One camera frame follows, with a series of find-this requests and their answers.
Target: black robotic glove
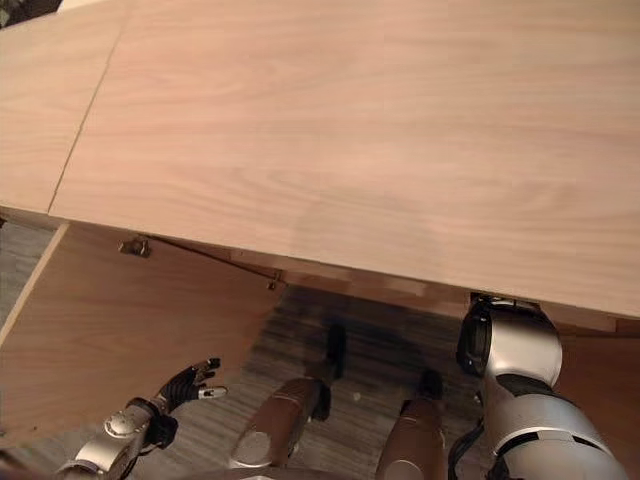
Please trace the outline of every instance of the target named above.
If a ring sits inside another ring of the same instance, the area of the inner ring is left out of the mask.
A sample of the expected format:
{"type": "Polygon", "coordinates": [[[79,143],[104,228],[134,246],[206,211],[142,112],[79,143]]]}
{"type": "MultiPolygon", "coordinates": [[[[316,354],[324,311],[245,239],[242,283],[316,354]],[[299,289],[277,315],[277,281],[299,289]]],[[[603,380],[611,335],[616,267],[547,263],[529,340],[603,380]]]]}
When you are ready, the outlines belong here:
{"type": "Polygon", "coordinates": [[[225,395],[224,387],[207,387],[205,380],[216,375],[220,367],[219,358],[210,358],[178,373],[169,380],[158,393],[167,402],[167,413],[171,413],[183,403],[202,398],[217,398],[225,395]]]}

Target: wooden tabletop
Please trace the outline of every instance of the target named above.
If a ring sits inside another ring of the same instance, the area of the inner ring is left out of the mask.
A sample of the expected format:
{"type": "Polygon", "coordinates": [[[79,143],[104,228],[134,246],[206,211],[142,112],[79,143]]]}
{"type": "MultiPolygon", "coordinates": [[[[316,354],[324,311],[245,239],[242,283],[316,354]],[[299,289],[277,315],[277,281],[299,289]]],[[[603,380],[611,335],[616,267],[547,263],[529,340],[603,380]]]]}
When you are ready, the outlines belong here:
{"type": "Polygon", "coordinates": [[[637,2],[128,5],[50,214],[640,315],[637,2]]]}

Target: metal hinge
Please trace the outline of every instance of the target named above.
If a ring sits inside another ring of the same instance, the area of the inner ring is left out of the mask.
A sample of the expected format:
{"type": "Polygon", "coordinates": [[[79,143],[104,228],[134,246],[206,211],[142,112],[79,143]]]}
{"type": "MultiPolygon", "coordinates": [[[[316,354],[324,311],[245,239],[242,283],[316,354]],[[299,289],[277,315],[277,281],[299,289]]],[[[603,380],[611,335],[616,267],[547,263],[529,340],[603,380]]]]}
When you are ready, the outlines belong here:
{"type": "Polygon", "coordinates": [[[118,251],[120,253],[142,258],[149,258],[151,255],[149,239],[144,235],[138,235],[136,238],[129,240],[128,242],[122,242],[118,251]]]}

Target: metal bracket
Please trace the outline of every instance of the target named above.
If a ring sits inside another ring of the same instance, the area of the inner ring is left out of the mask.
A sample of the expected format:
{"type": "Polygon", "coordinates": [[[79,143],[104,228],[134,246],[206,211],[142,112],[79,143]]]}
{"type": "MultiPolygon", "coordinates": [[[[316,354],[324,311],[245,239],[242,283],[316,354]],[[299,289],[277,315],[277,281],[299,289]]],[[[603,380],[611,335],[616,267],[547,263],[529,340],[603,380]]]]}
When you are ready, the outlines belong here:
{"type": "Polygon", "coordinates": [[[141,258],[149,258],[151,255],[149,239],[144,235],[138,235],[128,242],[122,242],[120,247],[118,247],[118,251],[126,255],[134,255],[141,258]]]}
{"type": "Polygon", "coordinates": [[[273,275],[273,280],[269,282],[269,284],[267,285],[267,288],[269,290],[275,290],[278,286],[278,283],[280,283],[281,278],[282,278],[282,270],[276,271],[276,273],[273,275]]]}

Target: wooden table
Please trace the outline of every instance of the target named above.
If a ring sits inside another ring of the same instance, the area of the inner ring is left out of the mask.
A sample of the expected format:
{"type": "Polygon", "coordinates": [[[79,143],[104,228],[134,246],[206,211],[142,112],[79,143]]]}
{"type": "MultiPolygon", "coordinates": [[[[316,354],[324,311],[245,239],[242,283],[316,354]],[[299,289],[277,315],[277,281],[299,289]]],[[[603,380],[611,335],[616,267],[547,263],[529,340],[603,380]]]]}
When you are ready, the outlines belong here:
{"type": "Polygon", "coordinates": [[[636,335],[638,22],[631,0],[110,0],[1,32],[2,214],[58,227],[0,332],[2,442],[211,351],[240,368],[286,283],[636,335]],[[138,233],[151,256],[119,253],[138,233]]]}

